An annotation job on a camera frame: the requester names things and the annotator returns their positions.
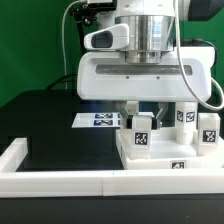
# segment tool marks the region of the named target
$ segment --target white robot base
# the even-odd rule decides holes
[[[203,150],[206,153],[202,155],[197,130],[189,145],[178,144],[176,132],[175,127],[152,131],[149,157],[131,159],[131,130],[117,130],[116,145],[124,169],[200,169],[224,166],[224,141],[221,137],[215,146],[205,145]]]

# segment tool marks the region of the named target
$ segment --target black cable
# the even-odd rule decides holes
[[[81,51],[82,51],[82,55],[84,55],[84,54],[87,53],[87,50],[86,50],[85,45],[84,45],[85,34],[84,34],[84,31],[83,31],[83,25],[82,25],[82,23],[76,23],[76,26],[77,26],[78,34],[79,34],[80,48],[81,48]]]
[[[209,41],[206,41],[206,40],[202,40],[202,43],[214,48],[214,50],[215,50],[215,59],[214,59],[213,66],[215,66],[217,64],[217,61],[218,61],[218,49],[217,49],[217,47],[213,43],[211,43]]]
[[[59,83],[73,82],[72,80],[66,80],[66,79],[71,78],[71,77],[75,77],[75,76],[77,76],[77,74],[64,75],[64,76],[58,78],[53,83],[51,83],[50,85],[48,85],[45,90],[51,90],[54,86],[56,86]]]

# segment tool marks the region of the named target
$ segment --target white plastic housing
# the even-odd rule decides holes
[[[212,47],[183,47],[181,51],[184,65],[190,65],[193,72],[188,76],[192,88],[203,100],[207,100],[211,95],[210,68],[214,62],[214,49]],[[105,67],[105,73],[97,73],[98,65]],[[178,66],[176,49],[164,54],[162,62],[154,65],[158,66],[158,72],[154,75],[129,74],[125,71],[118,75],[116,65],[123,66],[123,69],[130,66],[125,63],[125,53],[91,52],[86,54],[79,64],[77,88],[79,96],[82,99],[91,100],[196,101],[180,74],[163,73],[162,66]],[[142,68],[150,69],[151,65],[144,66],[148,67]]]
[[[174,17],[173,0],[118,0],[116,17],[135,15]]]
[[[94,48],[92,46],[92,39],[94,35],[103,33],[103,32],[110,32],[113,36],[113,44],[110,48]],[[88,50],[120,50],[125,48],[129,45],[129,27],[127,24],[119,24],[112,26],[110,28],[106,28],[94,33],[90,33],[84,38],[84,45],[85,48]]]

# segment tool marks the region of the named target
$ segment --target black table surface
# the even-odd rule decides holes
[[[17,171],[123,169],[115,128],[72,128],[76,113],[116,112],[114,102],[82,101],[73,91],[28,91],[0,110],[0,144],[26,137]]]
[[[151,111],[156,106],[141,107]],[[73,91],[24,92],[0,109],[0,152],[16,137],[27,137],[29,153],[17,172],[123,169],[116,128],[71,128],[76,113],[116,111],[114,102],[82,101]],[[171,105],[167,125],[173,124],[173,113]],[[222,224],[223,220],[223,194],[0,199],[3,224]]]

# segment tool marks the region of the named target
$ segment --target cable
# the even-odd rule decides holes
[[[197,99],[197,101],[203,105],[205,108],[209,109],[209,110],[213,110],[213,111],[218,111],[223,109],[224,107],[224,94],[223,94],[223,90],[220,87],[220,85],[213,79],[211,78],[212,83],[216,86],[217,90],[220,93],[220,97],[221,97],[221,105],[218,107],[214,107],[212,105],[207,104],[205,101],[203,101],[193,90],[193,88],[191,87],[190,83],[188,82],[185,70],[184,70],[184,65],[183,65],[183,61],[182,61],[182,57],[181,57],[181,51],[180,51],[180,24],[179,24],[179,7],[178,7],[178,0],[175,0],[175,13],[176,13],[176,18],[175,18],[175,26],[176,26],[176,45],[177,45],[177,55],[178,55],[178,61],[179,61],[179,65],[180,65],[180,69],[181,69],[181,73],[184,79],[184,82],[186,84],[186,86],[188,87],[189,91],[191,92],[191,94],[195,97],[195,99]]]
[[[69,75],[64,75],[60,78],[58,78],[56,81],[54,81],[53,83],[51,83],[49,86],[47,86],[47,88],[45,90],[51,90],[54,86],[56,86],[58,83],[68,83],[68,82],[73,82],[73,81],[70,81],[70,80],[66,80],[68,78],[71,78],[71,77],[75,77],[77,76],[77,74],[69,74]]]
[[[65,19],[66,19],[66,16],[67,16],[67,13],[68,13],[69,9],[73,5],[78,4],[78,3],[84,3],[84,2],[86,2],[86,0],[79,0],[79,1],[75,1],[75,2],[71,3],[67,7],[67,9],[65,10],[64,15],[63,15],[61,36],[62,36],[62,51],[63,51],[63,59],[64,59],[64,75],[67,75],[67,60],[66,60],[66,52],[65,52]]]
[[[201,42],[202,42],[203,44],[207,44],[207,45],[209,45],[209,46],[211,46],[211,47],[214,48],[214,50],[215,50],[215,59],[214,59],[214,64],[212,65],[212,67],[215,66],[216,63],[217,63],[217,61],[218,61],[218,49],[216,48],[216,46],[215,46],[213,43],[211,43],[211,42],[209,42],[209,41],[202,40]]]
[[[84,31],[83,31],[83,25],[82,23],[76,23],[76,26],[77,26],[77,29],[78,29],[78,32],[79,32],[79,44],[80,44],[80,48],[81,48],[81,52],[82,52],[82,56],[84,54],[87,53],[87,50],[85,48],[85,45],[84,45]]]

